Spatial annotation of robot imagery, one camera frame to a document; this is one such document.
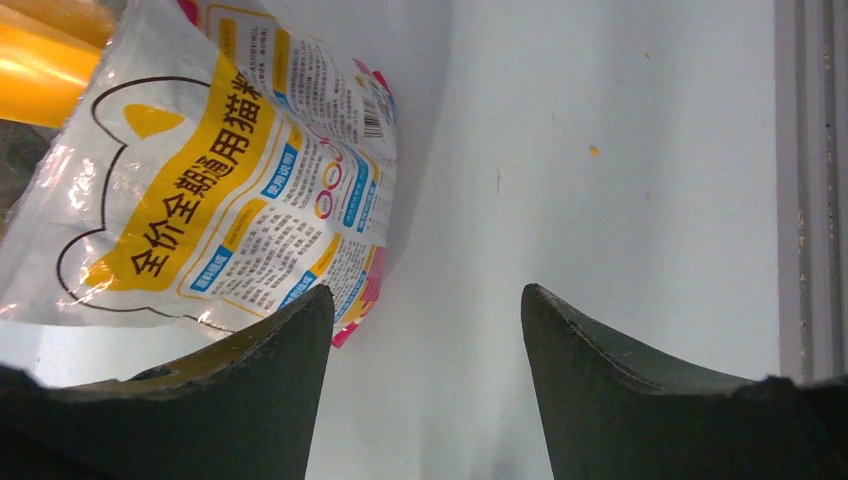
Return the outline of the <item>orange plastic scoop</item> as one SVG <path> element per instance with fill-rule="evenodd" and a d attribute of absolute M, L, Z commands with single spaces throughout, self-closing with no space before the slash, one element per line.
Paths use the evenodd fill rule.
<path fill-rule="evenodd" d="M 1 118 L 62 126 L 115 27 L 99 1 L 3 1 Z"/>

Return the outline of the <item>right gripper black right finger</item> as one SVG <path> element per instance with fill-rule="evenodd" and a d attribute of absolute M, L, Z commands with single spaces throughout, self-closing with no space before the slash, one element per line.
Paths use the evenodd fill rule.
<path fill-rule="evenodd" d="M 843 479 L 847 381 L 749 380 L 596 321 L 538 284 L 521 323 L 557 479 Z"/>

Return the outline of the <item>white yellow pet food bag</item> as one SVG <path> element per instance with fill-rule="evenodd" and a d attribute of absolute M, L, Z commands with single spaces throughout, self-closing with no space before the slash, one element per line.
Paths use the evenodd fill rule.
<path fill-rule="evenodd" d="M 2 319 L 217 337 L 326 286 L 343 345 L 380 295 L 395 113 L 266 1 L 129 2 L 2 241 Z"/>

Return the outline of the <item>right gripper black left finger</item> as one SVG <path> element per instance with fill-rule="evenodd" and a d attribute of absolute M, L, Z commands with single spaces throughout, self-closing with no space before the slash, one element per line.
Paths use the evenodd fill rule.
<path fill-rule="evenodd" d="M 301 479 L 330 351 L 330 290 L 125 380 L 1 370 L 5 479 Z"/>

